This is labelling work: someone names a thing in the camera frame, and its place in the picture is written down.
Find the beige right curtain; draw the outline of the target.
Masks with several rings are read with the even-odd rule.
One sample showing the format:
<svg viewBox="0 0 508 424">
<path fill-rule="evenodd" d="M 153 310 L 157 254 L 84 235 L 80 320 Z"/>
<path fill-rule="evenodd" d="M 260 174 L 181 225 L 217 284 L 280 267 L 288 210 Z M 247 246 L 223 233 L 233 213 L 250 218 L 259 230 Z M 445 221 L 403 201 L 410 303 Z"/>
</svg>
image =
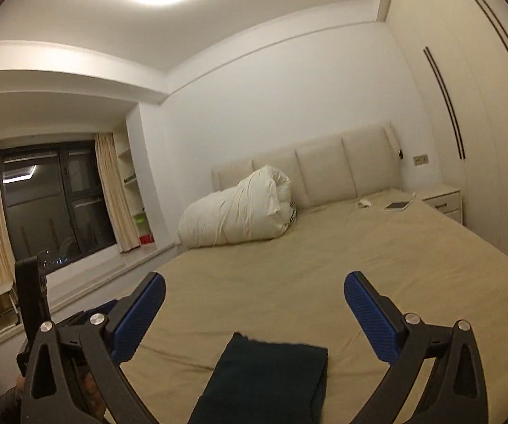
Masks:
<svg viewBox="0 0 508 424">
<path fill-rule="evenodd" d="M 139 235 L 130 214 L 122 178 L 119 174 L 116 147 L 112 133 L 95 135 L 95 150 L 99 178 L 103 186 L 105 204 L 119 250 L 128 253 L 141 246 Z"/>
</svg>

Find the wall socket plate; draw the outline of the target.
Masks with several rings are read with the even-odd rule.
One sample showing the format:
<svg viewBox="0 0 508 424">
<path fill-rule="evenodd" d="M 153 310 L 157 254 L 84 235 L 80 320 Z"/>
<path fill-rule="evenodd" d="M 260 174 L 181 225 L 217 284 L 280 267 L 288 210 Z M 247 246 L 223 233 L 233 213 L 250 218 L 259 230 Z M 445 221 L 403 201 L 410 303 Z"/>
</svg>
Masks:
<svg viewBox="0 0 508 424">
<path fill-rule="evenodd" d="M 415 166 L 423 166 L 429 163 L 428 156 L 426 154 L 418 155 L 413 157 L 413 162 Z"/>
</svg>

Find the white bedside table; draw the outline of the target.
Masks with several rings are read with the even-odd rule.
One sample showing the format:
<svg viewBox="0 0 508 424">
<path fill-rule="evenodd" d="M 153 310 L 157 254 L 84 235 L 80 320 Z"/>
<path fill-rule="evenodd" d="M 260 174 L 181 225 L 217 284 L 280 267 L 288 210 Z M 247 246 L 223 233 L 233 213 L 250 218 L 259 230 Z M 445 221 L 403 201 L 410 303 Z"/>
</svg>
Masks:
<svg viewBox="0 0 508 424">
<path fill-rule="evenodd" d="M 415 196 L 445 216 L 463 223 L 463 201 L 461 190 L 439 184 L 418 189 Z"/>
</svg>

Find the rolled white duvet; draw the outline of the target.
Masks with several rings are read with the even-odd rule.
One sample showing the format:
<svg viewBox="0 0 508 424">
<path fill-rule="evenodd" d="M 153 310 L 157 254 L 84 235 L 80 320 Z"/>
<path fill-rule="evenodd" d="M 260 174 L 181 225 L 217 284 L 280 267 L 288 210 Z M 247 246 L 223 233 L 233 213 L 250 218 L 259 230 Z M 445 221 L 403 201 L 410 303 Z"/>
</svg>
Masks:
<svg viewBox="0 0 508 424">
<path fill-rule="evenodd" d="M 282 170 L 263 166 L 236 186 L 193 202 L 178 225 L 187 248 L 276 239 L 289 228 L 291 180 Z"/>
</svg>

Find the beige bed with sheet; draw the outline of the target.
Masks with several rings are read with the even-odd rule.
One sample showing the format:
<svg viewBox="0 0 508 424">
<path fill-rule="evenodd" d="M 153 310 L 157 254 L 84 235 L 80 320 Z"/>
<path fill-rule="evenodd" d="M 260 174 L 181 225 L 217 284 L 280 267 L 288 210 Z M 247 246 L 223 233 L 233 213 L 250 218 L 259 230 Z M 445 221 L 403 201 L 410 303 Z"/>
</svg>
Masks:
<svg viewBox="0 0 508 424">
<path fill-rule="evenodd" d="M 362 209 L 353 201 L 300 212 L 279 238 L 193 249 L 160 268 L 167 297 L 133 359 L 122 367 L 162 423 L 191 416 L 234 333 L 329 352 L 325 423 L 347 423 L 387 366 L 345 302 L 361 271 L 402 312 L 425 322 L 467 320 L 481 354 L 489 419 L 508 417 L 508 257 L 490 243 L 391 189 Z"/>
</svg>

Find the cream padded headboard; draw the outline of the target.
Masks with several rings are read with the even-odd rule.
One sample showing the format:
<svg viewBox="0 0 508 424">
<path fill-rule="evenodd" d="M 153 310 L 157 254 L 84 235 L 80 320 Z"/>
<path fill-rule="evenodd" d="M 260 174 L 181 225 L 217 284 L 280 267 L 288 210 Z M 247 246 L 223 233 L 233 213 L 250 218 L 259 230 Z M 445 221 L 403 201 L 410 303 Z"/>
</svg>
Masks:
<svg viewBox="0 0 508 424">
<path fill-rule="evenodd" d="M 228 189 L 263 166 L 273 166 L 291 180 L 295 205 L 309 209 L 401 189 L 401 157 L 392 125 L 372 124 L 216 166 L 212 186 Z"/>
</svg>

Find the striped pillow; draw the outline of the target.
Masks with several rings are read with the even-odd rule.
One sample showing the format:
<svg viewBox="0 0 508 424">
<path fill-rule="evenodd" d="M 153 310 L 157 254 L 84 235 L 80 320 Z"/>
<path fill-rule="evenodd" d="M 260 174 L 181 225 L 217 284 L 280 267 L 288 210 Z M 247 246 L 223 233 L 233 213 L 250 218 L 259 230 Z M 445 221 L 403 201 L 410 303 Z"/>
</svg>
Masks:
<svg viewBox="0 0 508 424">
<path fill-rule="evenodd" d="M 291 201 L 289 203 L 289 207 L 290 207 L 289 224 L 292 224 L 292 223 L 295 223 L 297 221 L 298 210 L 297 210 L 296 203 L 293 202 L 293 201 Z"/>
</svg>

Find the small white remote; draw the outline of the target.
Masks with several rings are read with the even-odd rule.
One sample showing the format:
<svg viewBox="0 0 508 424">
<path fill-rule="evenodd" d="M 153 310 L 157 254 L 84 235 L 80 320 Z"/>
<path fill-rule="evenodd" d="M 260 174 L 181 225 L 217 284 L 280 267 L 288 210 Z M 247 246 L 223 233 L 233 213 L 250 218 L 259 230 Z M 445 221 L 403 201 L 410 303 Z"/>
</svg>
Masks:
<svg viewBox="0 0 508 424">
<path fill-rule="evenodd" d="M 361 199 L 357 202 L 357 206 L 361 209 L 372 207 L 373 203 L 367 199 Z"/>
</svg>

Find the dark teal knit sweater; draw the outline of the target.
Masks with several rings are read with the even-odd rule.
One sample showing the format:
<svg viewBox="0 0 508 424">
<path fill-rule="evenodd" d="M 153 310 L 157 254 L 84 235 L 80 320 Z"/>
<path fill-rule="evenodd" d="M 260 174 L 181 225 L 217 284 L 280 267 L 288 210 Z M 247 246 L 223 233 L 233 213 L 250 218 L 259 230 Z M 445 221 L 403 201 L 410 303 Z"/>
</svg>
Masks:
<svg viewBox="0 0 508 424">
<path fill-rule="evenodd" d="M 190 423 L 319 423 L 328 350 L 233 334 L 192 410 Z"/>
</svg>

